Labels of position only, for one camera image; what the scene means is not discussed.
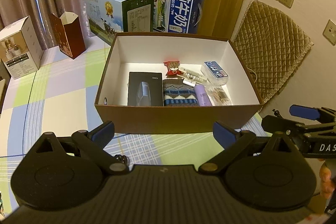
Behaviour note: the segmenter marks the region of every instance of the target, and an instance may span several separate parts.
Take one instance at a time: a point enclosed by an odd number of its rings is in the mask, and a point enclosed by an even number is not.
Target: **purple bottle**
[[[208,94],[205,91],[205,88],[202,84],[196,85],[194,87],[198,105],[199,106],[212,106]]]

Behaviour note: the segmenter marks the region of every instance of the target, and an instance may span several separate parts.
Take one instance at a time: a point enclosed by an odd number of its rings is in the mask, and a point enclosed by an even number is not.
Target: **tablecloth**
[[[10,187],[11,175],[22,158],[46,131],[70,136],[79,129],[92,130],[102,123],[94,100],[110,46],[98,37],[86,40],[87,50],[75,60],[58,47],[43,53],[40,69],[11,79],[0,117],[0,191],[5,214],[17,207]],[[264,136],[255,115],[243,127]],[[177,135],[115,134],[105,147],[111,155],[137,164],[194,164],[197,169],[223,148],[212,132]]]

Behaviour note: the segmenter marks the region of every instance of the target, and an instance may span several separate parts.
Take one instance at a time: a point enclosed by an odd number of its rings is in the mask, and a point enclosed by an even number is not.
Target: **black product box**
[[[130,72],[128,106],[163,106],[162,73]]]

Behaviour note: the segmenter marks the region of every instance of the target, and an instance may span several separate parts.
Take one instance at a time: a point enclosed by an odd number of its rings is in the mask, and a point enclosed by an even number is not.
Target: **brown quilted fabric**
[[[233,43],[256,73],[264,103],[293,75],[313,45],[289,16],[258,0],[250,3]]]

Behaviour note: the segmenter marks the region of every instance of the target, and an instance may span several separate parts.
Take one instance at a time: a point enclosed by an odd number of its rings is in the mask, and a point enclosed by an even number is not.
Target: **knitted fabric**
[[[162,83],[165,106],[198,106],[194,88],[182,79],[164,79]]]

